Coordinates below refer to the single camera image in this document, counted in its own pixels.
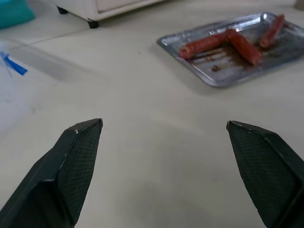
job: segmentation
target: teal object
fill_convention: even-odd
[[[25,0],[0,0],[0,29],[22,24],[35,18]]]

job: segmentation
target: sausage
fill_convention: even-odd
[[[188,43],[179,49],[179,56],[183,59],[190,59],[198,53],[217,48],[226,42],[226,34],[216,34],[194,42]]]
[[[238,34],[236,31],[226,32],[228,41],[234,46],[238,53],[250,64],[256,65],[262,59],[261,52],[252,44],[250,44],[245,37]]]
[[[277,36],[277,34],[282,29],[285,23],[285,17],[283,14],[276,17],[275,21],[272,23],[270,29],[262,36],[260,40],[260,46],[263,48],[270,47]]]

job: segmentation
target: white cabinet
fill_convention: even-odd
[[[99,26],[98,21],[151,5],[164,0],[49,0],[58,7],[60,14],[71,12],[89,23],[90,28]]]

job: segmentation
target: hot dog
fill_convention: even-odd
[[[250,44],[245,37],[231,29],[226,31],[226,36],[228,41],[247,62],[252,65],[256,65],[261,61],[261,52],[255,46]]]
[[[262,36],[260,40],[261,47],[268,48],[274,43],[276,35],[282,29],[284,22],[285,22],[285,17],[283,14],[276,17],[270,29]]]
[[[179,56],[183,59],[190,59],[196,54],[204,51],[209,51],[217,48],[224,42],[226,42],[226,34],[216,34],[210,37],[206,37],[182,46],[179,49]]]

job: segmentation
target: black caster wheel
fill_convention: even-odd
[[[57,9],[58,9],[58,11],[59,11],[60,14],[67,14],[68,13],[67,10],[65,10],[65,9],[63,9],[63,8],[61,8],[59,6],[57,6]]]
[[[99,27],[98,21],[90,20],[87,22],[90,26],[90,29],[95,29]]]

